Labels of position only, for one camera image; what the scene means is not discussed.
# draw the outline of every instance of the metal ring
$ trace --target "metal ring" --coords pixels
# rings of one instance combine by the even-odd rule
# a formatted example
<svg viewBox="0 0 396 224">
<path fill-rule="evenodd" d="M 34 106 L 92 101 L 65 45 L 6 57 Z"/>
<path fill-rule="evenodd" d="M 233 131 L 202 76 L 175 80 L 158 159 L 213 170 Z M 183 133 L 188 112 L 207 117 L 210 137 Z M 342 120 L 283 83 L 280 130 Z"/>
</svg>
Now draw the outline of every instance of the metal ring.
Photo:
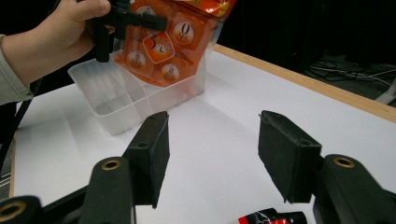
<svg viewBox="0 0 396 224">
<path fill-rule="evenodd" d="M 332 160 L 334 161 L 335 164 L 342 167 L 353 168 L 356 166 L 355 162 L 345 157 L 336 157 Z"/>
<path fill-rule="evenodd" d="M 120 166 L 121 166 L 120 161 L 116 161 L 116 160 L 105 161 L 102 164 L 102 169 L 103 170 L 115 170 L 115 169 L 119 168 Z"/>
<path fill-rule="evenodd" d="M 9 221 L 12 218 L 21 214 L 26 208 L 26 203 L 21 201 L 16 201 L 13 203 L 8 203 L 0 208 L 0 222 Z"/>
</svg>

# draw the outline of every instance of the clear plastic container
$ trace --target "clear plastic container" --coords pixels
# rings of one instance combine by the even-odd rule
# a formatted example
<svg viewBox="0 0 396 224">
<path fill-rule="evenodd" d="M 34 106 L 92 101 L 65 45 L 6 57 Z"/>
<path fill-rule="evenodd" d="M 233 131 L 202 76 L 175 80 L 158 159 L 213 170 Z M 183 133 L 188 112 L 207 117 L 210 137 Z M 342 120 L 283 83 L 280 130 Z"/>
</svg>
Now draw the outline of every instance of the clear plastic container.
<svg viewBox="0 0 396 224">
<path fill-rule="evenodd" d="M 202 72 L 168 87 L 148 84 L 113 60 L 99 63 L 93 59 L 79 63 L 68 73 L 100 126 L 107 133 L 116 134 L 133 128 L 151 114 L 168 110 L 202 92 L 205 89 L 205 69 L 199 71 Z"/>
</svg>

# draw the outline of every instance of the table surface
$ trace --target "table surface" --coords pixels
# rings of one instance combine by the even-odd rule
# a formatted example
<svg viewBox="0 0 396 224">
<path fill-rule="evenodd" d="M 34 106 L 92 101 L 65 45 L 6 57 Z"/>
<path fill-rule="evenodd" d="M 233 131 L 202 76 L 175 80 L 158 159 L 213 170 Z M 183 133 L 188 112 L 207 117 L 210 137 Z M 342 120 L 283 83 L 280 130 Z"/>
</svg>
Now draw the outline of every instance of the table surface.
<svg viewBox="0 0 396 224">
<path fill-rule="evenodd" d="M 168 110 L 171 157 L 158 207 L 137 223 L 233 223 L 283 203 L 258 156 L 259 114 L 283 114 L 323 145 L 321 155 L 360 161 L 396 192 L 396 109 L 216 45 L 205 91 Z M 36 97 L 16 134 L 11 195 L 43 205 L 88 184 L 101 159 L 120 156 L 137 132 L 102 133 L 75 85 Z"/>
</svg>

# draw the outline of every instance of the orange packaging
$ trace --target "orange packaging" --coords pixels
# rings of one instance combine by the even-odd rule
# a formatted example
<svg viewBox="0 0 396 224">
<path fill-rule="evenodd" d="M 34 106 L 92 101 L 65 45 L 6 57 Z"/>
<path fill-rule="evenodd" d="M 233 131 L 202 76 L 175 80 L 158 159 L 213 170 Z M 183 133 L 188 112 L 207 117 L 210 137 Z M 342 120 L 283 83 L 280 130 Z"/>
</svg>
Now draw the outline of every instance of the orange packaging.
<svg viewBox="0 0 396 224">
<path fill-rule="evenodd" d="M 225 21 L 233 10 L 236 0 L 190 0 L 183 1 L 183 4 Z"/>
<path fill-rule="evenodd" d="M 153 73 L 155 64 L 149 59 L 143 44 L 134 41 L 134 44 L 128 47 L 128 54 L 121 54 L 120 57 L 115 58 L 115 62 L 140 79 L 150 82 L 151 78 L 147 75 Z"/>
<path fill-rule="evenodd" d="M 170 36 L 177 55 L 199 63 L 217 26 L 217 22 L 201 14 L 180 10 L 173 18 Z"/>
<path fill-rule="evenodd" d="M 164 86 L 172 85 L 187 77 L 195 75 L 197 65 L 179 57 L 173 57 L 166 62 L 159 63 L 154 70 L 155 76 L 161 80 Z"/>
<path fill-rule="evenodd" d="M 134 0 L 132 11 L 166 17 L 166 30 L 158 32 L 128 26 L 122 52 L 115 55 L 114 61 L 136 77 L 161 87 L 194 76 L 213 35 L 219 33 L 215 30 L 221 27 L 218 26 L 220 19 L 203 9 L 219 7 L 219 2 L 229 3 L 223 0 Z"/>
</svg>

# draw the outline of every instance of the hand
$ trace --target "hand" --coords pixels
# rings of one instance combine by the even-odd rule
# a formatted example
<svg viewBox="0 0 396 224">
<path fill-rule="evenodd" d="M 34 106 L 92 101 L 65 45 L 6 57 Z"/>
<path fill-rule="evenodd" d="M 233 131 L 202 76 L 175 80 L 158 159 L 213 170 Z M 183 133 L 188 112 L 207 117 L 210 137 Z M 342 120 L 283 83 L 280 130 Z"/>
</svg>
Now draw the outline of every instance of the hand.
<svg viewBox="0 0 396 224">
<path fill-rule="evenodd" d="M 62 0 L 35 29 L 4 36 L 2 51 L 25 85 L 71 63 L 93 48 L 87 20 L 111 9 L 107 0 Z"/>
</svg>

